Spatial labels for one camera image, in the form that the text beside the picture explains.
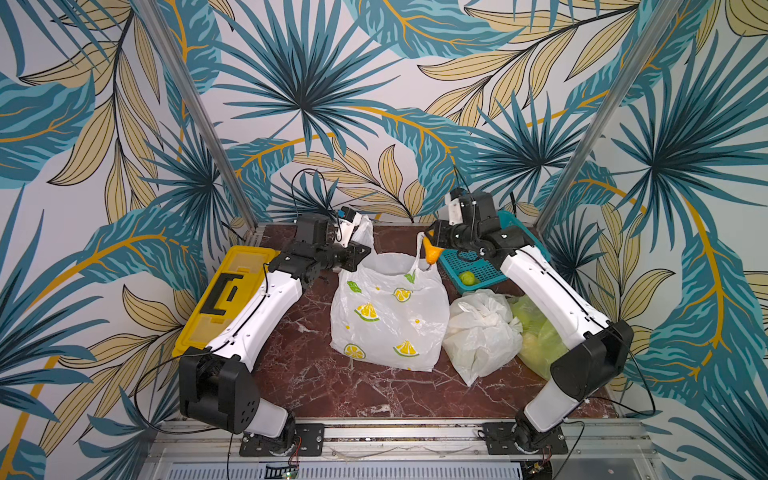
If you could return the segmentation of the orange pear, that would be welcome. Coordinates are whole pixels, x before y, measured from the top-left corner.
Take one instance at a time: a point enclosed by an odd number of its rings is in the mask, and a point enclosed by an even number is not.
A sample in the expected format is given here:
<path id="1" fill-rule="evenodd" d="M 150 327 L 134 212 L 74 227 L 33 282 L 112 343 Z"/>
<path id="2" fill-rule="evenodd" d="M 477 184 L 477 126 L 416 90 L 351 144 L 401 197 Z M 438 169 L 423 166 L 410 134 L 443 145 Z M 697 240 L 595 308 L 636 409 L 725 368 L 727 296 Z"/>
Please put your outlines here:
<path id="1" fill-rule="evenodd" d="M 444 249 L 434 246 L 428 238 L 424 238 L 422 244 L 425 252 L 426 262 L 429 265 L 436 264 L 440 256 L 442 255 Z"/>

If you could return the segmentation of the green pear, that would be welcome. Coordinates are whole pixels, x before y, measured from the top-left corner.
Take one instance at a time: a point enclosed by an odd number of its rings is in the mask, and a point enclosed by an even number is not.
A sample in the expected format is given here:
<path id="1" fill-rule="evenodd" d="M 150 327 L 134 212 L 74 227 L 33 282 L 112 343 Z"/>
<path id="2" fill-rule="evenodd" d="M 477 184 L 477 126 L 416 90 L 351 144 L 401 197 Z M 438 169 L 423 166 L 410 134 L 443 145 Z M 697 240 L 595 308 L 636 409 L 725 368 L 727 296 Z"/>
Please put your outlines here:
<path id="1" fill-rule="evenodd" d="M 477 277 L 472 271 L 465 271 L 459 275 L 459 279 L 463 285 L 473 286 L 478 283 Z"/>

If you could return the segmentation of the white lemon plastic bag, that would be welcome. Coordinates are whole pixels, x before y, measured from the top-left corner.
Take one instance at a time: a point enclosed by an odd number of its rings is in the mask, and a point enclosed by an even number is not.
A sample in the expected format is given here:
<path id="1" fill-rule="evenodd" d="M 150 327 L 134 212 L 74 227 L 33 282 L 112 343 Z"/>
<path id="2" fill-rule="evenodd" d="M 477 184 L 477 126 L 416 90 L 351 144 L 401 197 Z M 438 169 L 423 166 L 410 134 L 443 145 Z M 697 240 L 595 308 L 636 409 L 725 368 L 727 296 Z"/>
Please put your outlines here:
<path id="1" fill-rule="evenodd" d="M 451 303 L 442 346 L 463 382 L 471 387 L 521 352 L 523 327 L 507 295 L 480 289 Z"/>

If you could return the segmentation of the green avocado plastic bag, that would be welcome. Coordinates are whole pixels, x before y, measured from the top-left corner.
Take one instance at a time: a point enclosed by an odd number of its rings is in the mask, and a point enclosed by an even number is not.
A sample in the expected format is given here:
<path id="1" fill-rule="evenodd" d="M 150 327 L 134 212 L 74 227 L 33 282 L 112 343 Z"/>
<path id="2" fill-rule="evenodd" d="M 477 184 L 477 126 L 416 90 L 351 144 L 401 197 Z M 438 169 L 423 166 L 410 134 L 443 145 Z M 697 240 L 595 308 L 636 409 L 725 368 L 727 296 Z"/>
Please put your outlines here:
<path id="1" fill-rule="evenodd" d="M 522 348 L 517 357 L 535 374 L 549 380 L 551 365 L 569 349 L 546 316 L 528 296 L 508 300 L 522 326 Z"/>

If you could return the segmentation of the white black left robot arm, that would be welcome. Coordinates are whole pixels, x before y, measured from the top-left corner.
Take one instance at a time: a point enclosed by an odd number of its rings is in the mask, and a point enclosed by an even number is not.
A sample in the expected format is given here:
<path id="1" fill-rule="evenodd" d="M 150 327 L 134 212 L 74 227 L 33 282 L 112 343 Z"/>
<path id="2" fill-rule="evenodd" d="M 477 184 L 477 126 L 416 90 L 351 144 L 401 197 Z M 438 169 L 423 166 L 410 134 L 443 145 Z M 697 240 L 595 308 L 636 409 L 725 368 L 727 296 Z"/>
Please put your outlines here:
<path id="1" fill-rule="evenodd" d="M 280 320 L 325 271 L 356 271 L 371 254 L 353 236 L 367 216 L 343 208 L 335 219 L 302 215 L 293 240 L 262 265 L 262 284 L 223 331 L 192 347 L 179 363 L 180 412 L 232 434 L 261 436 L 288 447 L 295 433 L 289 412 L 262 399 L 252 372 Z"/>

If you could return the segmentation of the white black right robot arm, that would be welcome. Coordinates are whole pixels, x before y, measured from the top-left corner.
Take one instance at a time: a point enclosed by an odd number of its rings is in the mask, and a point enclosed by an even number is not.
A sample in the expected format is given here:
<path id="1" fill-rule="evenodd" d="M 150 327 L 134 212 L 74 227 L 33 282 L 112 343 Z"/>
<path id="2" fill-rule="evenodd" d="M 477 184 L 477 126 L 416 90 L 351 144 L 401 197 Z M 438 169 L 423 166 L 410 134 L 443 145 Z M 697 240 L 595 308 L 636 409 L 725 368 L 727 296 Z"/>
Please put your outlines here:
<path id="1" fill-rule="evenodd" d="M 476 253 L 528 295 L 567 349 L 552 364 L 544 388 L 515 418 L 516 447 L 534 453 L 587 397 L 623 372 L 634 332 L 582 298 L 545 259 L 526 227 L 502 226 L 490 194 L 456 188 L 445 203 L 447 219 L 426 230 L 429 263 L 444 250 Z"/>

